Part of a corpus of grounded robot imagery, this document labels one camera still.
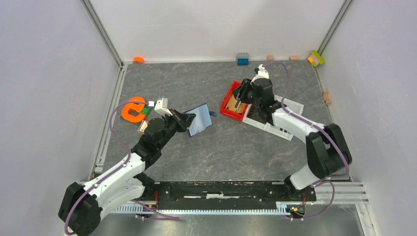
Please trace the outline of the navy blue card holder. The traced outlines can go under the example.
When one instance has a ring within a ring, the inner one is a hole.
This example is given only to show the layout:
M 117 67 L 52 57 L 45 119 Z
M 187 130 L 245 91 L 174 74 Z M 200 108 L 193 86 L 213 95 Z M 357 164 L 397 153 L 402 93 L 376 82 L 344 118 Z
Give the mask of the navy blue card holder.
M 201 133 L 204 130 L 206 130 L 209 126 L 212 125 L 211 117 L 217 116 L 217 113 L 215 111 L 209 110 L 207 103 L 204 103 L 188 111 L 185 111 L 184 113 L 196 115 L 187 130 L 187 134 L 189 137 L 193 137 L 198 133 Z

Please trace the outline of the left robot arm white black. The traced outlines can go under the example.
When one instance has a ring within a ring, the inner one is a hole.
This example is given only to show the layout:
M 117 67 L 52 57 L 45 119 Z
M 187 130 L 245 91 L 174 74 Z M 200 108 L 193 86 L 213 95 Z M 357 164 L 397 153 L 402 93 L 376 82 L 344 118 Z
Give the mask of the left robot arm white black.
M 170 109 L 161 118 L 151 119 L 138 143 L 119 163 L 84 184 L 70 184 L 58 212 L 65 234 L 88 236 L 119 206 L 139 197 L 151 199 L 154 186 L 137 179 L 137 175 L 153 165 L 170 139 L 186 132 L 195 117 Z

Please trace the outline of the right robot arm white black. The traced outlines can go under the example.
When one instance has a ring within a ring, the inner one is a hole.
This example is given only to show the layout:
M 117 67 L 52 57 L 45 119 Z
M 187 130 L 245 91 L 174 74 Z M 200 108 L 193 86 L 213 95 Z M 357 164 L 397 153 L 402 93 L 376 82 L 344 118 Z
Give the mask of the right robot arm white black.
M 284 195 L 287 199 L 298 200 L 306 187 L 331 175 L 336 176 L 341 169 L 349 173 L 352 157 L 337 124 L 316 123 L 293 112 L 283 100 L 275 99 L 269 79 L 261 78 L 254 82 L 244 79 L 232 94 L 237 101 L 255 107 L 263 121 L 288 131 L 305 143 L 307 164 L 285 179 Z

